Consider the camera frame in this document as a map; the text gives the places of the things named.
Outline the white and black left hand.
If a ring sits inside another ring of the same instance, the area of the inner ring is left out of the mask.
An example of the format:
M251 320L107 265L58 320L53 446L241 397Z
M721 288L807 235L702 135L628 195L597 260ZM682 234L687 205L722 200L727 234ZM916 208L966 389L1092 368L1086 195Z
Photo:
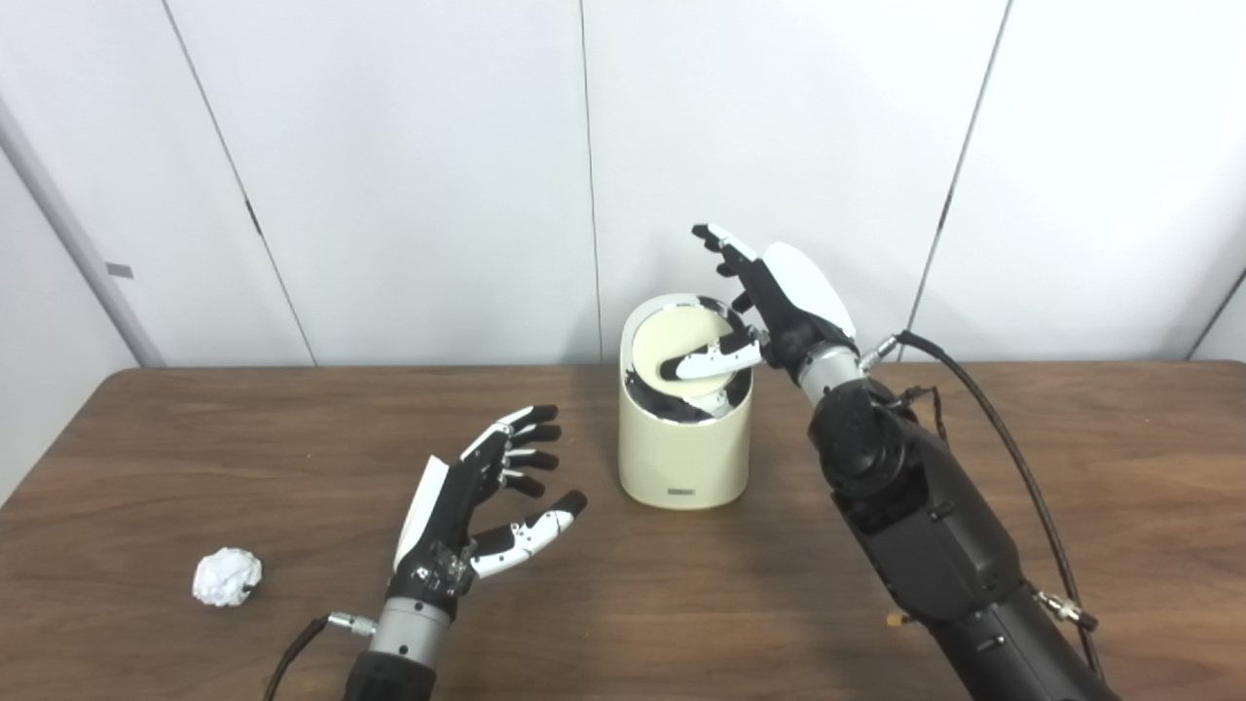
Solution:
M522 519L472 529L478 507L498 493L545 494L530 469L559 464L557 456L538 449L561 438L557 417L556 405L530 405L487 425L454 461L427 458L392 555L388 599L410 599L456 618L476 581L530 562L569 530L588 504L579 491Z

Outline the white and black right hand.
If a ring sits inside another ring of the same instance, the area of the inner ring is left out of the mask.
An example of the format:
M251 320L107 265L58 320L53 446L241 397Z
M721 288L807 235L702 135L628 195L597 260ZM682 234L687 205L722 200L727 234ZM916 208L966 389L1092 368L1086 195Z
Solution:
M708 223L692 227L692 235L721 256L718 275L734 276L743 284L733 310L756 311L763 324L745 325L689 354L664 359L658 365L660 379L693 381L768 364L797 381L805 369L836 347L842 347L854 364L860 362L854 320L827 276L805 253L774 242L759 254L725 228Z

